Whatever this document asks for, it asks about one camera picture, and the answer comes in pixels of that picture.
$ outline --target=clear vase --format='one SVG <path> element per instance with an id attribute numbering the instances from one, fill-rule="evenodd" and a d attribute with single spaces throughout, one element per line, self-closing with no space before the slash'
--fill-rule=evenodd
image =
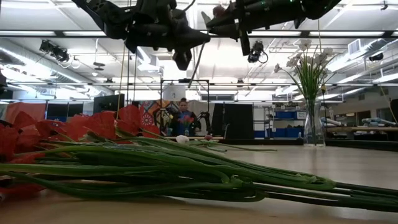
<path id="1" fill-rule="evenodd" d="M 307 117 L 304 126 L 304 146 L 325 146 L 325 135 L 320 119 L 321 102 L 306 100 Z"/>

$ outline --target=ceiling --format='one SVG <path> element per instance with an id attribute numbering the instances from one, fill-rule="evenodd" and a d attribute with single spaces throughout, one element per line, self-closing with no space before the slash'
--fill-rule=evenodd
<path id="1" fill-rule="evenodd" d="M 118 6 L 127 6 L 128 1 L 112 1 Z M 178 8 L 184 9 L 190 1 L 178 0 Z M 383 2 L 389 7 L 382 11 Z M 227 1 L 219 0 L 196 0 L 196 3 L 187 12 L 190 25 L 195 29 L 206 29 L 205 23 L 201 18 L 200 12 L 212 15 L 215 6 L 222 4 L 227 6 Z M 372 0 L 342 0 L 340 4 L 323 16 L 318 21 L 306 20 L 300 30 L 317 30 L 318 25 L 321 30 L 396 30 L 398 25 L 398 1 L 372 1 Z M 272 26 L 272 30 L 294 30 L 293 23 L 278 24 Z M 0 30 L 99 30 L 91 17 L 83 10 L 68 0 L 2 0 L 0 14 Z M 33 52 L 40 57 L 56 62 L 51 56 L 44 55 L 40 50 L 40 44 L 44 39 L 13 37 L 8 38 L 14 44 L 17 44 L 26 51 Z M 78 68 L 68 67 L 71 72 L 94 82 L 103 82 L 107 78 L 113 78 L 113 81 L 119 82 L 123 68 L 123 82 L 127 82 L 127 76 L 133 77 L 136 71 L 135 58 L 128 60 L 127 50 L 124 49 L 122 40 L 113 39 L 68 39 L 68 38 L 49 38 L 52 43 L 68 49 L 71 56 L 80 61 Z M 198 69 L 198 78 L 209 79 L 211 82 L 236 82 L 238 78 L 243 78 L 245 82 L 273 82 L 290 83 L 288 75 L 283 72 L 273 73 L 275 64 L 285 65 L 289 56 L 298 52 L 296 43 L 299 39 L 268 38 L 261 39 L 266 48 L 269 60 L 266 64 L 248 63 L 247 57 L 243 57 L 239 42 L 232 39 L 212 39 L 205 45 L 200 66 Z M 344 53 L 350 42 L 354 39 L 322 39 L 322 47 L 331 47 L 335 53 Z M 313 48 L 319 45 L 318 39 L 313 39 Z M 171 59 L 171 54 L 165 49 L 153 51 L 144 48 L 148 54 L 158 56 L 160 64 L 167 64 Z M 390 59 L 394 58 L 395 52 L 388 49 Z M 104 71 L 94 70 L 93 62 L 106 64 Z M 362 72 L 365 66 L 362 60 L 350 64 L 339 70 L 334 82 Z M 187 72 L 190 77 L 193 70 L 193 63 Z M 160 75 L 150 72 L 136 71 L 136 82 L 159 82 Z M 108 87 L 111 90 L 117 90 L 118 86 Z M 147 90 L 148 86 L 138 86 L 138 89 Z"/>

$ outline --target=flower bouquet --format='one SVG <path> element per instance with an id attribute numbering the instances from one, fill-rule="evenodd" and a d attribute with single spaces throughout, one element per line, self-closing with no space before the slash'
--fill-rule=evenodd
<path id="1" fill-rule="evenodd" d="M 398 212 L 398 190 L 236 161 L 162 139 L 159 129 L 139 122 L 135 106 L 119 114 L 120 119 L 104 112 L 62 123 L 20 113 L 13 125 L 0 126 L 0 197 L 30 197 L 49 189 L 85 200 L 274 198 Z"/>
<path id="2" fill-rule="evenodd" d="M 185 128 L 185 135 L 189 136 L 189 127 L 190 125 L 194 122 L 195 119 L 193 119 L 191 116 L 185 115 L 182 119 L 179 119 L 178 121 L 183 124 Z"/>
<path id="3" fill-rule="evenodd" d="M 317 101 L 317 95 L 320 93 L 322 85 L 334 75 L 330 74 L 330 71 L 326 68 L 334 58 L 332 57 L 333 49 L 326 48 L 323 49 L 321 54 L 317 54 L 317 46 L 314 53 L 309 53 L 311 40 L 302 40 L 298 47 L 302 52 L 292 57 L 286 65 L 286 67 L 292 69 L 292 72 L 281 68 L 279 64 L 275 66 L 274 72 L 277 73 L 280 70 L 286 72 L 297 85 L 298 90 L 305 99 L 307 109 L 304 130 L 305 144 L 314 146 L 324 145 L 325 139 L 319 116 L 321 104 Z"/>

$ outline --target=table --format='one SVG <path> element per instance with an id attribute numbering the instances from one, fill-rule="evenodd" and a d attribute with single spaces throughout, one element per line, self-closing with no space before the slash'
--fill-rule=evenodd
<path id="1" fill-rule="evenodd" d="M 356 131 L 378 131 L 378 132 L 385 132 L 388 135 L 389 141 L 397 141 L 398 140 L 398 128 L 393 127 L 335 127 L 335 128 L 327 128 L 329 133 L 347 133 L 348 139 L 354 139 L 354 132 Z"/>
<path id="2" fill-rule="evenodd" d="M 166 136 L 165 138 L 167 139 L 175 139 L 175 136 Z M 189 136 L 188 137 L 190 140 L 195 140 L 195 139 L 204 139 L 204 136 Z M 223 140 L 224 137 L 213 137 L 213 140 Z"/>
<path id="3" fill-rule="evenodd" d="M 398 189 L 398 153 L 340 147 L 244 146 L 278 152 L 229 150 L 225 156 L 280 169 L 309 172 L 351 184 Z M 203 200 L 140 200 L 89 202 L 57 194 L 23 202 L 0 203 L 4 224 L 385 224 L 396 223 L 397 213 L 333 208 L 264 199 L 256 203 Z"/>

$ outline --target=wall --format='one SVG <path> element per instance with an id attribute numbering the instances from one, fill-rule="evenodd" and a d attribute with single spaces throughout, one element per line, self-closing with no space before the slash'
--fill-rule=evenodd
<path id="1" fill-rule="evenodd" d="M 345 103 L 332 106 L 334 115 L 370 110 L 371 116 L 375 118 L 377 117 L 377 109 L 388 108 L 390 99 L 398 99 L 398 87 L 390 87 L 389 94 L 386 97 L 381 96 L 380 92 L 376 90 L 373 89 L 370 92 L 367 89 L 368 92 L 365 92 L 365 100 L 359 101 L 358 95 L 355 95 L 353 98 L 346 99 Z"/>

